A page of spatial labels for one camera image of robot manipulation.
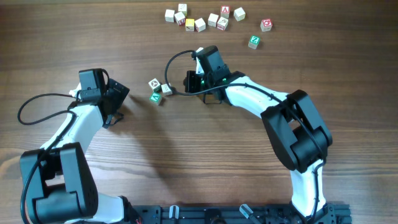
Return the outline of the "wooden block red sides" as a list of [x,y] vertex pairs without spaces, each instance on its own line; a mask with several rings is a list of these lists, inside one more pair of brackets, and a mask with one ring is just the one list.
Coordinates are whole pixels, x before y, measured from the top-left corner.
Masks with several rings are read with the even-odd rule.
[[173,94],[172,89],[168,86],[168,84],[162,84],[161,85],[162,93],[164,96],[169,96]]

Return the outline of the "soccer ball wooden block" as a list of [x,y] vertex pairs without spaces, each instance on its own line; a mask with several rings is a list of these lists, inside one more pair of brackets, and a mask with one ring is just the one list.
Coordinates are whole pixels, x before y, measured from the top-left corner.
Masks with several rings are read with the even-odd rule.
[[159,92],[161,90],[161,82],[158,79],[154,78],[153,80],[148,82],[153,92]]

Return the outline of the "green letter A block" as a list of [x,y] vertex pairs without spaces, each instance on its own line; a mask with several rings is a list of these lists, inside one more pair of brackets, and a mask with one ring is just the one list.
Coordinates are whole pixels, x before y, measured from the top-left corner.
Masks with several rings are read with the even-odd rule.
[[157,92],[152,92],[149,99],[151,102],[155,103],[156,105],[160,105],[160,103],[162,101],[162,95]]

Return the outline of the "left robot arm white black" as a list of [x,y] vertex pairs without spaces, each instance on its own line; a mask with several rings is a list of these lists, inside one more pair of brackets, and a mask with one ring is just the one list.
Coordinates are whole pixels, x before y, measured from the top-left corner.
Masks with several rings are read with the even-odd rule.
[[141,223],[141,216],[123,196],[98,192],[85,152],[101,128],[124,118],[118,109],[129,88],[111,79],[103,68],[79,72],[80,84],[66,120],[39,149],[19,160],[24,223]]

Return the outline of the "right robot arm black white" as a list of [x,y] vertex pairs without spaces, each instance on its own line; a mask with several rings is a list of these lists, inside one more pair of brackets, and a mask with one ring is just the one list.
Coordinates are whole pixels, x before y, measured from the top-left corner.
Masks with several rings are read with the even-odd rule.
[[191,56],[197,65],[183,81],[185,93],[209,93],[261,118],[275,155],[290,171],[291,204],[307,222],[314,222],[326,204],[322,169],[333,140],[310,97],[302,90],[274,91],[231,72],[214,45],[194,50]]

